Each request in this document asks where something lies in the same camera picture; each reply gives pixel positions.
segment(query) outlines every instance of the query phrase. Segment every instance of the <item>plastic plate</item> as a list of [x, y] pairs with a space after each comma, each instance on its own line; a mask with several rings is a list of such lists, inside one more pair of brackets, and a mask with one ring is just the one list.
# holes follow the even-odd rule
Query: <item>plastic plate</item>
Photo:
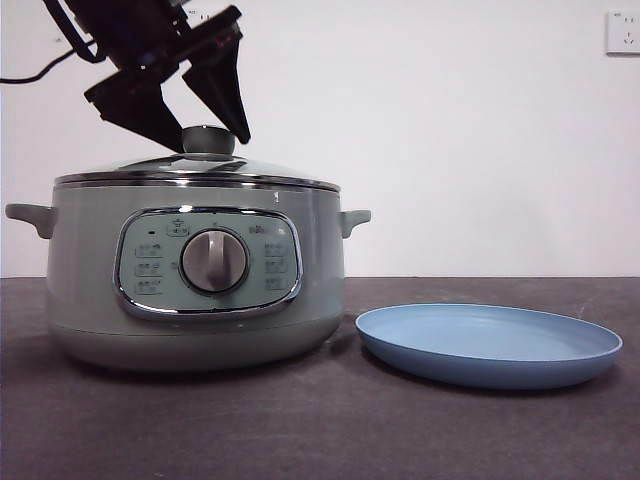
[[471, 387], [546, 389], [609, 368], [622, 339], [599, 325], [553, 313], [469, 304], [386, 307], [356, 327], [382, 361], [421, 377]]

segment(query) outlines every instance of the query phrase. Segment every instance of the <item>cable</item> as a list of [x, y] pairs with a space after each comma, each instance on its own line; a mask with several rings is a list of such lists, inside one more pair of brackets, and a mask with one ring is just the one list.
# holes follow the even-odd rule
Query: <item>cable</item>
[[[94, 43], [96, 43], [95, 40], [91, 40], [90, 42], [87, 42], [86, 45], [87, 47], [93, 45]], [[73, 55], [75, 52], [75, 50], [69, 50], [67, 53], [60, 55], [58, 58], [53, 59], [51, 62], [49, 62], [49, 64], [44, 67], [40, 73], [32, 76], [32, 77], [25, 77], [25, 78], [0, 78], [0, 83], [5, 83], [8, 85], [21, 85], [24, 83], [32, 83], [32, 82], [37, 82], [38, 80], [40, 80], [42, 77], [44, 77], [47, 73], [49, 73], [49, 71], [55, 67], [57, 64], [59, 64], [60, 62], [66, 60], [67, 58], [69, 58], [71, 55]]]

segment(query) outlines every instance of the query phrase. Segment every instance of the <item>control knob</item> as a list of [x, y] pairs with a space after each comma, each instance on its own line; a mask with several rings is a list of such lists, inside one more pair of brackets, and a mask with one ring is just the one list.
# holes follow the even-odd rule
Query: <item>control knob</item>
[[222, 292], [236, 285], [247, 268], [242, 242], [224, 230], [206, 230], [194, 235], [182, 252], [182, 272], [205, 292]]

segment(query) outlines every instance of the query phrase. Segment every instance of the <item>gray tabletop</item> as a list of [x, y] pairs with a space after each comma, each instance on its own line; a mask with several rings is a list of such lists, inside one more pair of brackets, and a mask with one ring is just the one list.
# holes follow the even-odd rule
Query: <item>gray tabletop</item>
[[[640, 278], [348, 279], [344, 321], [320, 348], [197, 375], [65, 358], [44, 291], [2, 281], [7, 480], [640, 478]], [[625, 346], [590, 382], [520, 393], [418, 379], [362, 349], [358, 314], [433, 301], [576, 316]]]

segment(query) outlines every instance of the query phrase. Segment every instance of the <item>white wall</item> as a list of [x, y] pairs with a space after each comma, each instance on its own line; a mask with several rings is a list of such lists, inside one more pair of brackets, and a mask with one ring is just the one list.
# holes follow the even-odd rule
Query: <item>white wall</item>
[[[238, 6], [253, 139], [237, 152], [373, 211], [345, 242], [347, 274], [640, 274], [640, 57], [604, 54], [607, 9], [639, 0]], [[67, 49], [40, 0], [2, 14], [3, 76]], [[166, 153], [85, 102], [112, 71], [69, 59], [3, 87], [3, 208], [48, 204], [61, 174]], [[214, 122], [179, 75], [165, 91], [184, 124]], [[44, 275], [31, 226], [3, 219], [2, 234], [3, 275]]]

